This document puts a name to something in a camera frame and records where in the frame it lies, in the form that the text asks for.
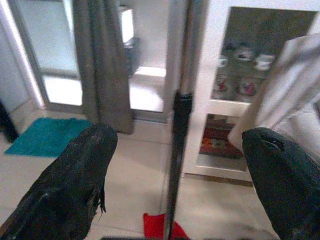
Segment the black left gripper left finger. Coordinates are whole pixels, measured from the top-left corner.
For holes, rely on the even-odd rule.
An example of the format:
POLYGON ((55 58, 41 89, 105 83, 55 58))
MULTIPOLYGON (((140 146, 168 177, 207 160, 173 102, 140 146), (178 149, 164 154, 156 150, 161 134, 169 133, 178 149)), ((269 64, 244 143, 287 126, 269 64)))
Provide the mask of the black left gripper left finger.
POLYGON ((2 224, 1 239, 85 239, 97 210, 106 211, 106 174, 117 143, 117 132, 103 123, 73 138, 2 224))

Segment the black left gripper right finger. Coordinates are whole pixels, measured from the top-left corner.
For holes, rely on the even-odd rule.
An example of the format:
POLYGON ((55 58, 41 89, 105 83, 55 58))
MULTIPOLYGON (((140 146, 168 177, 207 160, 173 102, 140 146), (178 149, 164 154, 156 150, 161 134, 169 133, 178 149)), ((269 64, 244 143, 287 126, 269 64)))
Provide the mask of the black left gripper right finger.
POLYGON ((320 167, 295 142, 265 127, 242 133, 257 196, 281 240, 320 238, 320 167))

